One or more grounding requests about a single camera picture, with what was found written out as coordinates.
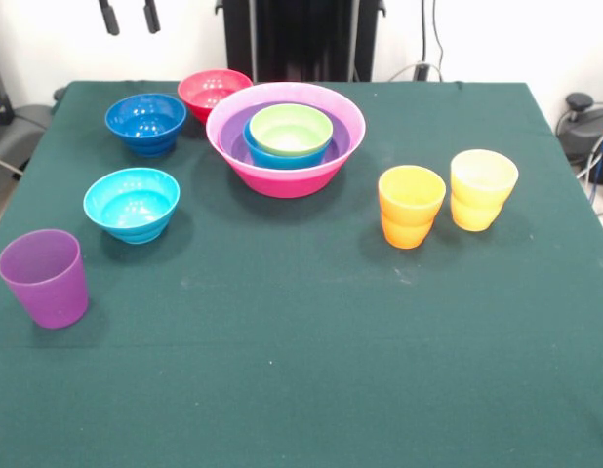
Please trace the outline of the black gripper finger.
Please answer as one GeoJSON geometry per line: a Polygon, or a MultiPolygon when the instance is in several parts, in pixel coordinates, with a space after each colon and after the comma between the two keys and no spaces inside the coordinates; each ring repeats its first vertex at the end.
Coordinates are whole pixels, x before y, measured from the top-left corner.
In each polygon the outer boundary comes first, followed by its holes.
{"type": "Polygon", "coordinates": [[[154,0],[145,0],[143,6],[146,25],[150,34],[155,34],[160,31],[160,21],[154,0]]]}
{"type": "Polygon", "coordinates": [[[100,11],[106,32],[112,36],[120,34],[120,28],[113,7],[108,0],[99,0],[100,11]]]}

